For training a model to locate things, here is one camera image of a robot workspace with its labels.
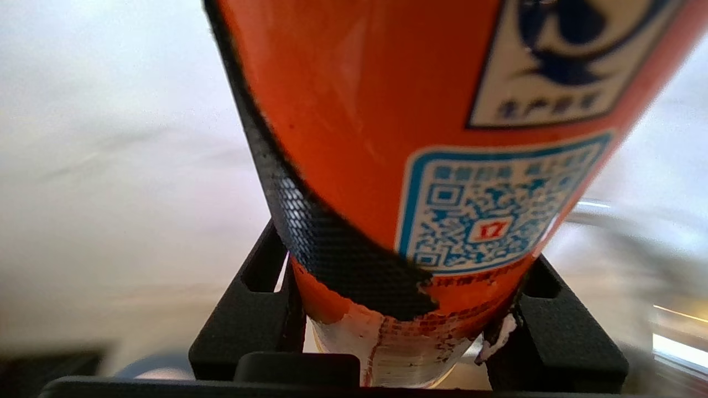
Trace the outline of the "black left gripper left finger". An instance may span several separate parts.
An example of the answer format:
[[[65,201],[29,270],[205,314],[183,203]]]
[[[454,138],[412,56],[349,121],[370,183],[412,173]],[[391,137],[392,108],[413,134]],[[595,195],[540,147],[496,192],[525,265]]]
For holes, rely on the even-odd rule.
[[[268,222],[190,347],[193,373],[232,381],[247,354],[300,353],[305,325],[288,250]]]

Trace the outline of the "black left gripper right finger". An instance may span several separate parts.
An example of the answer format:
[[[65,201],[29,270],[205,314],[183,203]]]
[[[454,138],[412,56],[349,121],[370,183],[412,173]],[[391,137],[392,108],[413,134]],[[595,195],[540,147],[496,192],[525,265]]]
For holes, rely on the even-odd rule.
[[[515,329],[485,362],[493,391],[622,390],[627,358],[546,257],[534,262],[515,300]]]

